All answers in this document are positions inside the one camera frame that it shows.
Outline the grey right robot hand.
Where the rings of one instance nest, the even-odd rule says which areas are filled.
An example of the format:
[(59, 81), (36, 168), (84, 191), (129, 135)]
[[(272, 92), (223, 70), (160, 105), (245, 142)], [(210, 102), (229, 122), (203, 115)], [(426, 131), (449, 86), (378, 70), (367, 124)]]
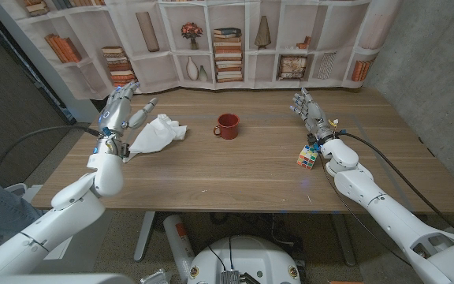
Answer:
[(305, 88), (301, 88), (300, 93), (296, 93), (292, 101), (294, 104), (290, 109), (304, 121), (308, 132), (314, 136), (318, 144), (324, 144), (334, 138), (325, 112)]

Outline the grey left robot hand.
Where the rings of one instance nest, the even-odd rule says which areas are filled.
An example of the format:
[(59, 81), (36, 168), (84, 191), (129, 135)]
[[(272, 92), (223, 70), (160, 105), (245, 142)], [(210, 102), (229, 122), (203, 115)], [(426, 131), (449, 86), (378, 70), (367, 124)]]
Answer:
[(99, 132), (103, 136), (117, 134), (122, 136), (127, 128), (138, 129), (147, 119), (148, 114), (158, 103), (153, 98), (141, 110), (128, 118), (131, 112), (131, 99), (139, 84), (131, 81), (123, 87), (117, 87), (109, 96), (106, 106), (102, 110), (98, 120)]

